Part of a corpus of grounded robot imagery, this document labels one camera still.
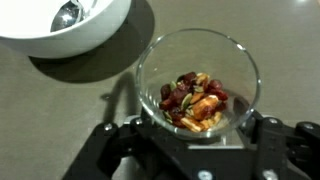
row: nut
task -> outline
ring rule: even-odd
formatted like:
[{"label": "nut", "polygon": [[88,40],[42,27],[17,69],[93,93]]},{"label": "nut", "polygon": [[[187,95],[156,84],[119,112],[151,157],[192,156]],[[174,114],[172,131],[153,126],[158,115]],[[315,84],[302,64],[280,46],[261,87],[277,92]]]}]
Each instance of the nut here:
[{"label": "nut", "polygon": [[170,89],[171,89],[171,91],[173,91],[176,87],[177,87],[176,82],[171,81],[171,83],[170,83]]},{"label": "nut", "polygon": [[194,118],[197,120],[207,119],[212,116],[214,109],[218,105],[219,99],[215,95],[210,95],[194,104],[192,110]]},{"label": "nut", "polygon": [[170,114],[169,114],[169,112],[167,112],[167,111],[163,111],[163,115],[164,115],[164,117],[166,118],[166,119],[172,119],[172,117],[170,116]]},{"label": "nut", "polygon": [[193,86],[193,89],[195,92],[198,92],[198,93],[203,93],[203,87],[202,86]]},{"label": "nut", "polygon": [[181,103],[181,109],[182,109],[182,110],[185,110],[185,109],[188,108],[191,99],[192,99],[192,94],[191,94],[191,93],[187,94],[187,95],[183,98],[182,103]]},{"label": "nut", "polygon": [[171,119],[166,119],[170,124],[172,124],[172,120]]},{"label": "nut", "polygon": [[212,116],[210,119],[208,119],[210,127],[218,124],[219,121],[221,120],[221,117],[222,117],[222,113],[216,112],[214,114],[214,116]]},{"label": "nut", "polygon": [[203,82],[202,82],[202,88],[203,88],[203,91],[207,91],[208,89],[208,81],[209,79],[205,79]]},{"label": "nut", "polygon": [[208,130],[211,126],[208,120],[202,120],[200,123],[204,126],[204,131]]},{"label": "nut", "polygon": [[187,109],[187,110],[186,110],[186,113],[187,113],[190,117],[192,117],[192,116],[194,115],[192,109]]},{"label": "nut", "polygon": [[203,124],[199,123],[193,118],[182,118],[181,123],[193,132],[201,132],[204,129]]},{"label": "nut", "polygon": [[185,116],[186,118],[193,118],[190,114],[186,113]]},{"label": "nut", "polygon": [[222,113],[221,113],[221,112],[216,112],[216,113],[214,114],[213,120],[214,120],[216,123],[218,123],[218,122],[221,120],[221,117],[222,117]]},{"label": "nut", "polygon": [[190,104],[194,104],[194,103],[198,102],[203,97],[203,95],[204,95],[203,92],[201,92],[201,93],[195,92],[192,96]]},{"label": "nut", "polygon": [[204,80],[208,80],[209,75],[205,73],[198,73],[196,77],[196,84],[200,85]]},{"label": "nut", "polygon": [[190,104],[187,109],[192,109],[193,105]]}]

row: dried fruit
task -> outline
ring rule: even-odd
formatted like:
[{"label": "dried fruit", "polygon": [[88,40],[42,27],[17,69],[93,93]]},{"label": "dried fruit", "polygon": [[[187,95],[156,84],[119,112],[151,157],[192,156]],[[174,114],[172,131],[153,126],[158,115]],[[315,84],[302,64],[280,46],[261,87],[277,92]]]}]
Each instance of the dried fruit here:
[{"label": "dried fruit", "polygon": [[194,103],[198,102],[203,97],[203,95],[204,95],[203,92],[201,92],[201,93],[195,92],[192,96],[190,104],[194,104]]},{"label": "dried fruit", "polygon": [[170,92],[171,92],[171,89],[170,89],[170,85],[169,84],[165,84],[161,87],[161,99],[162,100],[166,100],[168,99],[168,97],[170,96]]},{"label": "dried fruit", "polygon": [[183,81],[186,83],[186,84],[189,84],[191,85],[194,81],[195,81],[195,78],[197,77],[197,74],[195,72],[190,72],[188,74],[185,74],[183,76]]},{"label": "dried fruit", "polygon": [[172,121],[172,124],[179,128],[186,128],[186,126],[182,124],[181,121]]},{"label": "dried fruit", "polygon": [[170,110],[173,107],[173,102],[170,99],[166,99],[164,101],[162,101],[161,103],[159,103],[159,108],[162,110]]},{"label": "dried fruit", "polygon": [[216,111],[224,111],[225,109],[227,109],[227,103],[225,102],[221,102],[217,107],[216,107]]},{"label": "dried fruit", "polygon": [[218,105],[218,102],[218,97],[214,95],[208,96],[200,100],[192,108],[194,118],[197,120],[207,119],[214,112],[214,109]]},{"label": "dried fruit", "polygon": [[208,89],[220,90],[222,89],[222,83],[219,80],[211,80],[208,84]]},{"label": "dried fruit", "polygon": [[189,105],[191,99],[192,99],[192,94],[191,94],[191,93],[187,94],[187,95],[184,97],[184,99],[182,100],[182,103],[181,103],[181,109],[182,109],[182,110],[185,110],[185,109],[188,108],[188,105]]},{"label": "dried fruit", "polygon": [[180,105],[183,101],[183,98],[187,94],[188,94],[187,90],[180,90],[176,88],[170,93],[169,99],[175,102],[177,105]]},{"label": "dried fruit", "polygon": [[161,98],[159,108],[169,123],[201,132],[217,126],[221,111],[227,108],[228,94],[219,80],[210,81],[208,74],[189,72],[162,86]]},{"label": "dried fruit", "polygon": [[181,123],[193,132],[201,132],[204,129],[203,124],[192,118],[182,118]]},{"label": "dried fruit", "polygon": [[169,115],[173,121],[180,121],[185,116],[185,112],[178,107],[174,107],[169,111]]},{"label": "dried fruit", "polygon": [[181,91],[188,91],[190,89],[190,85],[180,82],[177,84],[177,88]]}]

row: black mechanical arm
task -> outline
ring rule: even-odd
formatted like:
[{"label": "black mechanical arm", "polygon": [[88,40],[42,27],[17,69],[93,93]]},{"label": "black mechanical arm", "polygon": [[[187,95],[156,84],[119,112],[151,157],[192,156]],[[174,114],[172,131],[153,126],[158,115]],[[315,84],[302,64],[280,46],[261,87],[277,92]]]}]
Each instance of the black mechanical arm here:
[{"label": "black mechanical arm", "polygon": [[245,148],[190,149],[142,111],[117,127],[100,124],[63,179],[112,179],[121,158],[133,156],[153,180],[318,180],[320,126],[292,128],[254,112],[237,132]]}]

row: dried cranberry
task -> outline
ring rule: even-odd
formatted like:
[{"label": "dried cranberry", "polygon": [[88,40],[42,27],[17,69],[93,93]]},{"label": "dried cranberry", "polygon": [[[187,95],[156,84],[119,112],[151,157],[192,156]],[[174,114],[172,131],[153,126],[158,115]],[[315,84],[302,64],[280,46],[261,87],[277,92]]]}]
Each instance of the dried cranberry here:
[{"label": "dried cranberry", "polygon": [[209,94],[216,95],[220,101],[228,100],[228,94],[221,89],[210,89]]},{"label": "dried cranberry", "polygon": [[166,99],[161,103],[159,103],[159,108],[165,111],[170,110],[173,106],[174,106],[174,103],[170,99]]},{"label": "dried cranberry", "polygon": [[208,89],[220,90],[222,89],[222,83],[219,80],[211,80],[208,84]]},{"label": "dried cranberry", "polygon": [[176,88],[170,93],[169,99],[180,105],[187,94],[187,90],[180,90],[179,88]]},{"label": "dried cranberry", "polygon": [[186,128],[184,124],[182,124],[181,121],[172,121],[173,125],[175,125],[178,128]]},{"label": "dried cranberry", "polygon": [[169,115],[173,121],[180,121],[185,116],[185,113],[180,108],[174,107],[169,111]]},{"label": "dried cranberry", "polygon": [[181,91],[189,91],[190,85],[181,82],[177,84],[177,88],[180,89]]},{"label": "dried cranberry", "polygon": [[204,107],[201,111],[201,119],[206,119],[211,117],[214,114],[214,112],[215,112],[215,109],[212,106]]},{"label": "dried cranberry", "polygon": [[219,106],[218,107],[216,107],[216,111],[223,111],[223,110],[225,110],[225,109],[227,109],[227,103],[225,103],[225,102],[221,102],[220,104],[219,104]]},{"label": "dried cranberry", "polygon": [[192,82],[195,80],[195,78],[197,77],[197,74],[195,72],[189,72],[188,74],[185,74],[183,77],[183,81],[186,84],[191,85]]},{"label": "dried cranberry", "polygon": [[170,92],[171,92],[171,89],[170,89],[170,84],[165,84],[161,87],[161,99],[162,100],[166,100],[169,98],[170,96]]},{"label": "dried cranberry", "polygon": [[184,74],[178,77],[177,82],[181,82],[183,81],[183,79],[184,79]]}]

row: metal spoon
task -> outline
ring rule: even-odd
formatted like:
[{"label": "metal spoon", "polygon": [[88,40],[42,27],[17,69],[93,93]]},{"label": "metal spoon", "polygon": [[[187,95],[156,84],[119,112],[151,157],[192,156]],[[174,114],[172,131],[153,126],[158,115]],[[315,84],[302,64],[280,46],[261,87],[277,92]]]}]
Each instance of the metal spoon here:
[{"label": "metal spoon", "polygon": [[51,32],[55,32],[79,23],[85,18],[83,6],[78,0],[64,4],[53,19]]}]

